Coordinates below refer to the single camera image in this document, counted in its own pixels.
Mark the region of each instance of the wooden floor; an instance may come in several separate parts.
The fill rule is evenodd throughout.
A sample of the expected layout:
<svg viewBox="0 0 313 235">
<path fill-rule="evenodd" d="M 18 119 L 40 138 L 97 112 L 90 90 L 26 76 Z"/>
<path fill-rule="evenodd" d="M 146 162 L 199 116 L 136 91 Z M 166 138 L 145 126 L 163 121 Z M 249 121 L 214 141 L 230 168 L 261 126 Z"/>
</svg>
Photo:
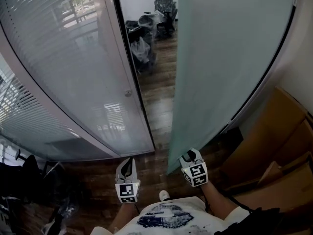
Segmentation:
<svg viewBox="0 0 313 235">
<path fill-rule="evenodd" d="M 155 50 L 157 62 L 153 73 L 138 77 L 156 145 L 155 153 L 135 157 L 138 178 L 141 180 L 137 204 L 139 209 L 158 202 L 158 193 L 162 189 L 167 190 L 172 198 L 201 195 L 199 189 L 188 185 L 180 170 L 166 175 L 175 92 L 177 33 L 172 38 L 156 42 Z M 241 138 L 240 132 L 234 131 L 215 139 L 201 150 L 208 167 L 209 179 L 213 183 L 223 187 L 219 166 L 234 151 Z M 76 175 L 90 191 L 90 200 L 68 221 L 67 234 L 89 235 L 95 226 L 106 228 L 110 225 L 120 206 L 114 178 L 116 167 L 123 160 L 64 164 L 66 171 Z M 24 233 L 41 234 L 40 229 L 48 222 L 52 211 L 52 208 L 37 204 L 24 206 Z"/>
</svg>

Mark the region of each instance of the person's foot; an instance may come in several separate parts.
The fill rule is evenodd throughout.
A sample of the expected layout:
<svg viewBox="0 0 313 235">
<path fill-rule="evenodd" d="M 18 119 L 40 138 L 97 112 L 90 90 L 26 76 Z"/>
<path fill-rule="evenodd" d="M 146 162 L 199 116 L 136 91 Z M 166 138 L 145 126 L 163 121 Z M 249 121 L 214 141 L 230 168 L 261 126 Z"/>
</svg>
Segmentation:
<svg viewBox="0 0 313 235">
<path fill-rule="evenodd" d="M 160 191 L 160 193 L 158 195 L 159 195 L 161 201 L 165 201 L 166 199 L 170 199 L 170 194 L 165 190 Z"/>
</svg>

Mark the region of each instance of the frosted glass panel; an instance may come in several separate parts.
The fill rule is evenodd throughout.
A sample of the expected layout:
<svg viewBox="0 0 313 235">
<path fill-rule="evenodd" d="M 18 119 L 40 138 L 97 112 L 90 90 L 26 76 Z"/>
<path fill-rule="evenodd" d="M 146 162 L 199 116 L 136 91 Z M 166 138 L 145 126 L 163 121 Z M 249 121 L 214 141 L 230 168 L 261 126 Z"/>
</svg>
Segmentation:
<svg viewBox="0 0 313 235">
<path fill-rule="evenodd" d="M 104 0 L 1 0 L 1 7 L 17 56 L 67 115 L 116 153 L 149 151 L 140 109 L 125 96 L 130 85 Z"/>
<path fill-rule="evenodd" d="M 257 86 L 293 0 L 179 0 L 178 66 L 169 172 L 201 149 Z"/>
<path fill-rule="evenodd" d="M 20 83 L 0 54 L 0 136 L 49 160 L 109 158 L 54 118 Z M 8 142 L 0 138 L 0 143 Z"/>
</svg>

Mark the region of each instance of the white t-shirt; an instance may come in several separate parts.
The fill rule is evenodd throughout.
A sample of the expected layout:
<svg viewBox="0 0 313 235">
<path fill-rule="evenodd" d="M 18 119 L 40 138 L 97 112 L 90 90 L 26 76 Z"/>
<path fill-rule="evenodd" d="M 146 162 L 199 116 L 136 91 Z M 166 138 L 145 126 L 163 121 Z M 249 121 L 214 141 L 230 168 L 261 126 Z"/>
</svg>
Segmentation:
<svg viewBox="0 0 313 235">
<path fill-rule="evenodd" d="M 155 203 L 142 210 L 116 235 L 213 235 L 239 223 L 249 212 L 237 207 L 225 220 L 205 212 L 205 203 L 198 197 L 181 198 Z M 95 227 L 91 235 L 112 235 Z"/>
</svg>

